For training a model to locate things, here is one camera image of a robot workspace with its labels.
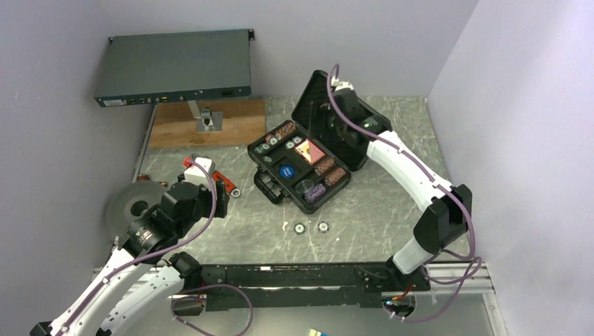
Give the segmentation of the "green poker chip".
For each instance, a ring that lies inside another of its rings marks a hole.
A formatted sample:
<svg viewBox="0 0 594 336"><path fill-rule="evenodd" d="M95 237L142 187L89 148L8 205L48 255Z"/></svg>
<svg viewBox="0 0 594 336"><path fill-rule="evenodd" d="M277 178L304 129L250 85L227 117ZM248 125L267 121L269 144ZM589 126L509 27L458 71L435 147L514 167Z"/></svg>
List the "green poker chip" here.
<svg viewBox="0 0 594 336"><path fill-rule="evenodd" d="M293 230L297 235L303 235L306 232L307 228L302 223L296 223L293 227Z"/></svg>

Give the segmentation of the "blue poker chip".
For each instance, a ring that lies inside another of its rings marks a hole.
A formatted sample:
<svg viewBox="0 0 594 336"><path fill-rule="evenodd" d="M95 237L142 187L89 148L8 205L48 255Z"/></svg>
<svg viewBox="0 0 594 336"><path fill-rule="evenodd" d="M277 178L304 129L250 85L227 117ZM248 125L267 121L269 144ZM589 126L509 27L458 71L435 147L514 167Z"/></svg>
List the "blue poker chip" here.
<svg viewBox="0 0 594 336"><path fill-rule="evenodd" d="M329 224L327 222L321 221L317 224L317 229L321 233L327 233L329 231Z"/></svg>

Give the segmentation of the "clear dealer button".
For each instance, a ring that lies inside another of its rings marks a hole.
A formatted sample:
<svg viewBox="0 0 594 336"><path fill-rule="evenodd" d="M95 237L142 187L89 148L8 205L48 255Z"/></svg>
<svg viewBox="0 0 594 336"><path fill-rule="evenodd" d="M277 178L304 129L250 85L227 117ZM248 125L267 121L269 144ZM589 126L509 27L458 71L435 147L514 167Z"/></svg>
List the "clear dealer button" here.
<svg viewBox="0 0 594 336"><path fill-rule="evenodd" d="M302 181L299 181L296 185L295 185L295 191L299 194L305 194L311 191L311 189L313 189L315 186L314 182L310 179L304 179Z"/></svg>

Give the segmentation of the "black poker case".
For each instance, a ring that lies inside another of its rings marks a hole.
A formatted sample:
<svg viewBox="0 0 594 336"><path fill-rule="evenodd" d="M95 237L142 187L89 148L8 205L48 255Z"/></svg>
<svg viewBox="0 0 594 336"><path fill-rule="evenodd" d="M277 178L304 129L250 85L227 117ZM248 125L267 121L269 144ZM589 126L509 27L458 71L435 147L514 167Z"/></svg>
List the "black poker case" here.
<svg viewBox="0 0 594 336"><path fill-rule="evenodd" d="M370 138L334 111L326 78L314 71L290 119L247 146L257 166L255 186L271 203L290 199L305 214L343 189L368 159Z"/></svg>

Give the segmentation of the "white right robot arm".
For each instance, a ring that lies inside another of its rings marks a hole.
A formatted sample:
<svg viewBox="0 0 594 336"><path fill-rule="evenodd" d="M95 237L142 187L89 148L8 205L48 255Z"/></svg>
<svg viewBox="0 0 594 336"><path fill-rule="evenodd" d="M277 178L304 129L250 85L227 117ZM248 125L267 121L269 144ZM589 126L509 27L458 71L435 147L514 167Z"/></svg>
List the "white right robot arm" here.
<svg viewBox="0 0 594 336"><path fill-rule="evenodd" d="M402 291L413 281L413 272L446 251L449 243L463 234L469 235L469 256L475 253L475 232L471 219L470 189L453 186L434 173L415 156L394 131L372 132L352 122L345 112L360 109L359 98L353 89L328 89L332 109L347 125L369 141L366 155L378 163L408 192L422 216L413 228L413 238L397 251L389 261L386 281L390 288Z"/></svg>

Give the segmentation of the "red playing card deck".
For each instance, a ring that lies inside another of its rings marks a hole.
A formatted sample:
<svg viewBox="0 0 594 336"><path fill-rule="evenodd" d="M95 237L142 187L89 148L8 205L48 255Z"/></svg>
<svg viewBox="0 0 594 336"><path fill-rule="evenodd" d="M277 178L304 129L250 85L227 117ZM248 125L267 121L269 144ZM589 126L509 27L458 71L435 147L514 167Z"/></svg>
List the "red playing card deck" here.
<svg viewBox="0 0 594 336"><path fill-rule="evenodd" d="M325 152L309 139L297 144L295 151L310 165L314 165L325 156Z"/></svg>

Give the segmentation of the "blue small blind button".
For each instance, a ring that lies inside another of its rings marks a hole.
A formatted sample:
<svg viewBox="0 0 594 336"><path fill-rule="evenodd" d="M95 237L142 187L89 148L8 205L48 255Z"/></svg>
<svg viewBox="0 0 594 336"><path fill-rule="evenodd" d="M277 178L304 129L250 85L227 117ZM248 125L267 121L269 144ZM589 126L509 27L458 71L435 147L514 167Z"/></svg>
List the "blue small blind button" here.
<svg viewBox="0 0 594 336"><path fill-rule="evenodd" d="M279 175L285 179L292 178L295 175L295 169L291 165L282 165L279 168Z"/></svg>

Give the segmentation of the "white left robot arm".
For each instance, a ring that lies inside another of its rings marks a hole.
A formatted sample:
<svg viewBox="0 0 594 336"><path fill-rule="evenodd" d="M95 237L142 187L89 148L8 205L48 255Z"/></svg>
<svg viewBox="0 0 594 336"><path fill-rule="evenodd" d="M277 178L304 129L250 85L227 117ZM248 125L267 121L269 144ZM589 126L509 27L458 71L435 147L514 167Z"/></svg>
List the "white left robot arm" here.
<svg viewBox="0 0 594 336"><path fill-rule="evenodd" d="M30 335L117 335L155 302L179 291L196 292L202 267L180 252L148 284L127 294L163 255L177 249L196 222L225 217L227 205L222 182L179 181L166 189L157 182L140 181L121 190L106 214L118 235L116 250L72 306L52 321L37 323Z"/></svg>

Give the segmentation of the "orange chip stack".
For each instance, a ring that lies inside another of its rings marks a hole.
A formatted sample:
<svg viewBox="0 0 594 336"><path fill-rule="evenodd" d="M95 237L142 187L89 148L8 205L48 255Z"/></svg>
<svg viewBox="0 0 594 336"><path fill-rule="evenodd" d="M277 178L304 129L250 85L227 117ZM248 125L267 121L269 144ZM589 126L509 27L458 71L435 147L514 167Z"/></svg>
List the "orange chip stack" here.
<svg viewBox="0 0 594 336"><path fill-rule="evenodd" d="M327 157L315 167L315 174L323 176L329 173L336 165L336 161L332 157Z"/></svg>
<svg viewBox="0 0 594 336"><path fill-rule="evenodd" d="M342 167L338 167L325 177L324 182L327 186L334 186L345 176L346 171Z"/></svg>

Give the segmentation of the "purple chip stack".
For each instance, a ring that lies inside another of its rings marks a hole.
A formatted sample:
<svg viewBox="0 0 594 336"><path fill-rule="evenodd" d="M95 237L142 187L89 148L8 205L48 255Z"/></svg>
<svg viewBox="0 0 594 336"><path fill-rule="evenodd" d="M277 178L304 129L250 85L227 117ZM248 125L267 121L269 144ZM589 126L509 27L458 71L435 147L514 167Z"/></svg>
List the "purple chip stack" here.
<svg viewBox="0 0 594 336"><path fill-rule="evenodd" d="M309 204L315 203L322 195L326 193L326 187L322 183L316 184L311 190L306 192L303 197Z"/></svg>

